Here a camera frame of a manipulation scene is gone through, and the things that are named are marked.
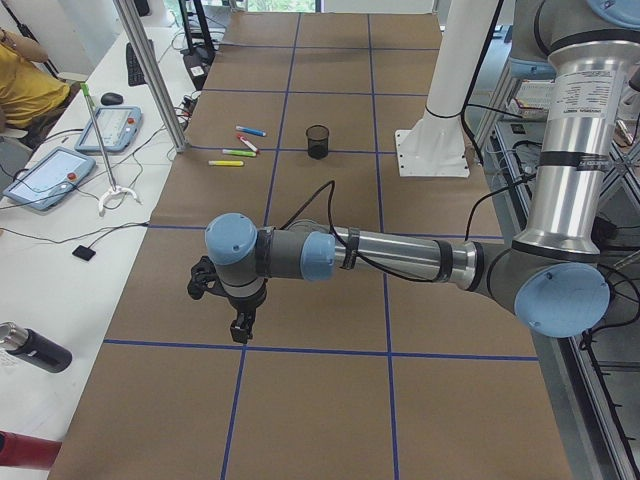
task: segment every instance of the blue tablet device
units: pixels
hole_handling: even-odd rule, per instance
[[[119,153],[129,146],[138,133],[142,112],[138,107],[122,105],[100,107],[96,110],[96,118],[105,149],[109,153]],[[87,154],[100,153],[98,137],[91,120],[84,127],[75,149]]]
[[[35,210],[47,210],[75,190],[95,167],[93,158],[57,147],[2,192]]]

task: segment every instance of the computer mouse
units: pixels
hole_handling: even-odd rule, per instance
[[[120,105],[123,100],[122,95],[119,93],[107,92],[100,98],[100,103],[103,105]]]

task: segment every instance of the white table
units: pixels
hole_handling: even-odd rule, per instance
[[[156,58],[175,106],[194,91],[179,52],[171,48],[177,30],[147,28],[154,41]],[[120,35],[88,80],[92,96],[113,91],[124,96],[125,105],[137,105],[143,122],[135,142],[123,156],[113,156],[112,164],[144,143],[162,121],[148,86],[127,85],[124,50],[127,38]],[[82,94],[72,102],[52,133],[82,128],[89,114]],[[64,136],[44,144],[30,164],[42,158],[64,141]],[[73,148],[77,135],[70,135],[64,146]],[[144,222],[155,207],[175,155],[166,131],[157,134],[136,157],[143,165],[135,190],[142,205],[131,197],[116,210],[98,215],[97,201],[73,192],[60,205],[45,214],[26,207],[0,210],[0,228],[10,228],[29,235],[64,239],[105,226],[127,222]],[[104,171],[98,161],[92,174]],[[127,186],[139,171],[133,159],[114,169],[119,184]],[[82,190],[102,195],[108,188],[106,175],[88,183]],[[10,203],[4,199],[0,206]],[[31,328],[73,352],[67,370],[50,374],[6,353],[0,355],[0,430],[52,440],[62,440],[77,407],[96,355],[114,313],[123,287],[145,234],[134,227],[114,232],[94,247],[97,254],[90,262],[71,255],[86,240],[62,245],[46,244],[10,234],[0,235],[0,322],[13,321]],[[44,479],[47,472],[0,467],[3,480]]]

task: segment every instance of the blue joint cap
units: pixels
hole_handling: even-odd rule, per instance
[[[336,239],[333,235],[311,232],[300,255],[302,278],[309,281],[330,279],[335,257]]]
[[[258,230],[239,213],[225,213],[214,219],[204,233],[209,258],[214,265],[233,265],[245,258],[256,244]]]
[[[607,22],[622,28],[640,30],[638,0],[587,0],[591,9]]]
[[[593,327],[608,306],[609,286],[598,270],[583,263],[561,263],[520,288],[515,314],[538,333],[565,338]]]
[[[511,76],[522,80],[552,80],[555,69],[547,62],[532,62],[509,57]]]

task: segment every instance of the black bottle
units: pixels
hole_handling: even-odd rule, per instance
[[[13,322],[0,323],[0,348],[51,373],[63,371],[72,359],[66,348]]]

